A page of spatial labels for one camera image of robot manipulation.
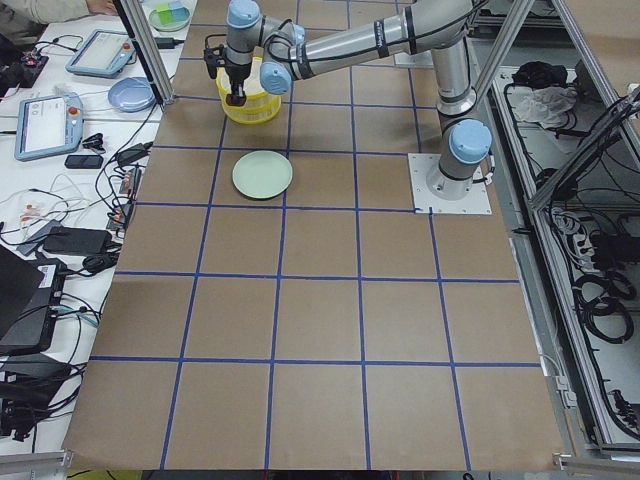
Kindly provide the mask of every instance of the metal mounting plate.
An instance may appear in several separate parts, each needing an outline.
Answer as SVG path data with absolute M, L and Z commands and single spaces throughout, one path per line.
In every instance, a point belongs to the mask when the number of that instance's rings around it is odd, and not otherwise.
M 396 53 L 394 55 L 396 67 L 403 68 L 433 68 L 433 57 L 430 51 L 409 55 L 408 53 Z
M 413 205 L 416 213 L 455 214 L 455 215 L 491 215 L 491 204 L 484 183 L 474 183 L 471 190 L 462 200 L 451 201 L 437 197 L 427 187 L 427 173 L 440 161 L 436 154 L 409 154 L 409 172 Z M 482 178 L 480 168 L 473 178 Z

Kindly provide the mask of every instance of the yellow plastic container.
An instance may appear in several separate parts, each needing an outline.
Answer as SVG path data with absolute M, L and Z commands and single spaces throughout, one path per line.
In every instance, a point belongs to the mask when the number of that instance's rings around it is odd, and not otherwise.
M 262 58 L 254 57 L 251 65 L 251 76 L 244 82 L 244 90 L 247 95 L 247 103 L 243 107 L 232 107 L 227 105 L 225 101 L 228 94 L 231 93 L 231 82 L 224 71 L 224 68 L 218 69 L 218 78 L 216 85 L 220 93 L 222 109 L 227 116 L 234 122 L 243 125 L 258 125 L 265 123 L 278 115 L 282 105 L 282 99 L 279 95 L 271 95 L 266 92 L 260 85 L 260 66 Z

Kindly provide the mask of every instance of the cloth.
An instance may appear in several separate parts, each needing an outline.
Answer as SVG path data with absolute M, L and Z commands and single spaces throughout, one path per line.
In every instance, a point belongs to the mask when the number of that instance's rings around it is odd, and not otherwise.
M 542 128 L 562 127 L 567 115 L 576 104 L 573 88 L 549 87 L 527 95 L 513 111 L 520 122 L 539 123 Z
M 85 0 L 2 0 L 0 33 L 16 45 L 37 41 L 43 25 L 90 15 Z

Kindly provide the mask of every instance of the plate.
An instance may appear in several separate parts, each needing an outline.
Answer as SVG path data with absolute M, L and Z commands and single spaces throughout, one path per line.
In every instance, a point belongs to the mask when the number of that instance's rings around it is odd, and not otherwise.
M 243 195 L 257 200 L 284 192 L 293 178 L 291 162 L 268 150 L 251 152 L 233 167 L 233 184 Z
M 149 14 L 149 23 L 151 23 L 151 26 L 159 32 L 176 32 L 186 27 L 191 20 L 191 12 L 187 7 L 184 7 L 184 9 L 189 13 L 189 18 L 187 18 L 186 20 L 183 20 L 181 22 L 167 23 L 163 25 L 162 22 L 160 22 L 160 16 L 158 15 L 158 12 L 153 10 Z

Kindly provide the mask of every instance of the laptop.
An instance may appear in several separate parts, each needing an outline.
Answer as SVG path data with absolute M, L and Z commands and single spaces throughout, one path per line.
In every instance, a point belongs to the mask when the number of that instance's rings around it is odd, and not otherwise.
M 49 348 L 60 304 L 64 264 L 58 259 L 23 260 L 0 246 L 0 355 Z

